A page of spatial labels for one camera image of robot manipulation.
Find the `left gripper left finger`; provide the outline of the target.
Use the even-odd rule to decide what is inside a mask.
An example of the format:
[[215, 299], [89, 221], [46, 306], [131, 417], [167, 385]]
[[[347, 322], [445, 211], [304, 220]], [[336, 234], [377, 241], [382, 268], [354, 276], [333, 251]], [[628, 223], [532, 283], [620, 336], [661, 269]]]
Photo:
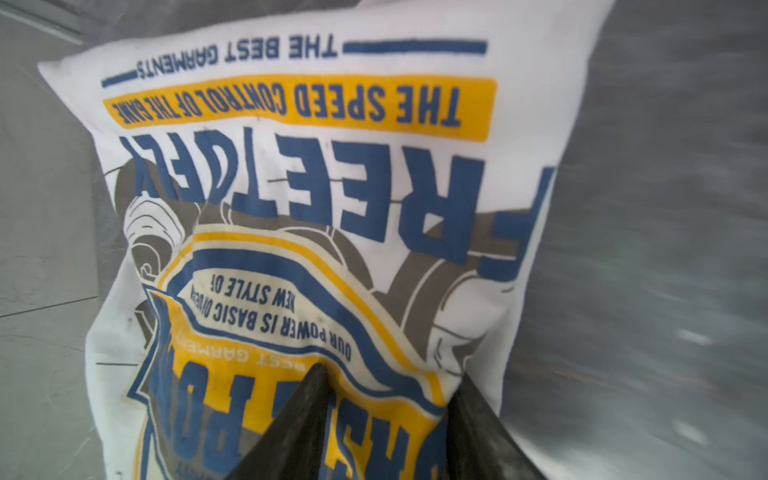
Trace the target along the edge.
[[228, 475], [230, 479], [317, 479], [326, 409], [327, 368], [313, 365], [259, 442]]

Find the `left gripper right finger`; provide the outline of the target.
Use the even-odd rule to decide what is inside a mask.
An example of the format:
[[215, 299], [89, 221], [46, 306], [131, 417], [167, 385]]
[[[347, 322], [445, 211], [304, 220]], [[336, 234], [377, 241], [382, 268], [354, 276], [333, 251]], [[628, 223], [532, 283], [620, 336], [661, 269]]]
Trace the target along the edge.
[[545, 480], [469, 376], [448, 405], [446, 453], [450, 479]]

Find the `white navy-trimmed tank top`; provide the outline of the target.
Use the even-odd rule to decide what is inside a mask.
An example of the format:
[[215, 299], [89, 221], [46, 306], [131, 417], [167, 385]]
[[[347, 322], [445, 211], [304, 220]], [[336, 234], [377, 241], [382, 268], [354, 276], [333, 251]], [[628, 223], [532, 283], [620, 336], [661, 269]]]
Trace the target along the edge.
[[493, 412], [609, 1], [364, 1], [39, 71], [127, 243], [85, 345], [110, 479], [238, 472], [315, 366], [321, 479], [445, 479]]

